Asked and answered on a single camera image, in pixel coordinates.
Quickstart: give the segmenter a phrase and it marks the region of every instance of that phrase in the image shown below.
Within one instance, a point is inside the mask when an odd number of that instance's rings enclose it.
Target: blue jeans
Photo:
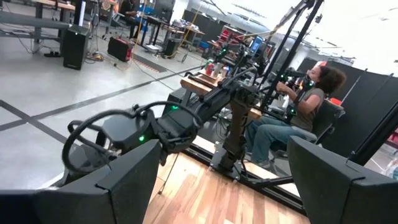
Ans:
[[[271,143],[280,141],[287,144],[290,136],[304,138],[290,125],[270,116],[262,116],[259,120],[253,121],[245,132],[247,150],[252,153],[251,161],[254,163],[268,161]]]

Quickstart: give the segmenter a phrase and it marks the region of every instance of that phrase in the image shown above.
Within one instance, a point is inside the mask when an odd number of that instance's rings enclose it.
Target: woman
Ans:
[[[307,72],[307,75],[315,82],[315,86],[306,92],[298,104],[297,116],[290,121],[292,126],[312,131],[312,121],[321,106],[325,95],[329,95],[340,87],[346,80],[343,72],[326,66],[317,66]],[[277,91],[285,93],[290,100],[294,101],[297,94],[285,84],[279,82]],[[287,144],[290,136],[304,138],[302,134],[294,130],[291,125],[274,119],[270,116],[263,116],[253,121],[246,130],[247,153],[246,159],[268,168],[269,148],[274,141]]]

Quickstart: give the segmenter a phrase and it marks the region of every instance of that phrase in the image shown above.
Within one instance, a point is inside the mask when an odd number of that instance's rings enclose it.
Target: black chair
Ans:
[[[300,131],[305,136],[305,140],[314,144],[321,144],[327,136],[333,134],[336,122],[344,114],[345,111],[342,107],[324,100],[313,120],[312,133],[295,126],[293,126],[293,129]],[[273,142],[271,144],[271,153],[274,156],[271,161],[287,159],[286,144],[279,141]]]
[[[117,29],[120,27],[121,31],[120,31],[120,35],[118,35],[120,38],[123,35],[123,30],[124,29],[130,30],[130,25],[128,25],[126,23],[126,21],[124,19],[122,19],[122,18],[124,18],[123,14],[120,14],[118,12],[113,14],[112,21],[111,21],[111,27],[107,27],[106,28],[105,34],[102,35],[102,39],[106,40],[107,39],[107,35],[108,34],[112,34],[110,29],[114,29],[115,30],[114,32],[117,35],[118,34]]]

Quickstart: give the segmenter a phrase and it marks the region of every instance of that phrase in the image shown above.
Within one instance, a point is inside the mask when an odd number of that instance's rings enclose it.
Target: black monitor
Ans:
[[[262,37],[256,36],[256,38],[250,43],[250,51],[255,54],[263,41],[264,39]]]

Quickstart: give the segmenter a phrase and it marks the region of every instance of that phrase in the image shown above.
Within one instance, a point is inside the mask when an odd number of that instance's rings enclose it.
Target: wooden floor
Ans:
[[[174,158],[169,156],[166,166],[159,167],[159,183],[167,178]],[[233,183],[185,154],[178,156],[163,194],[153,196],[145,224],[309,223],[306,217]]]

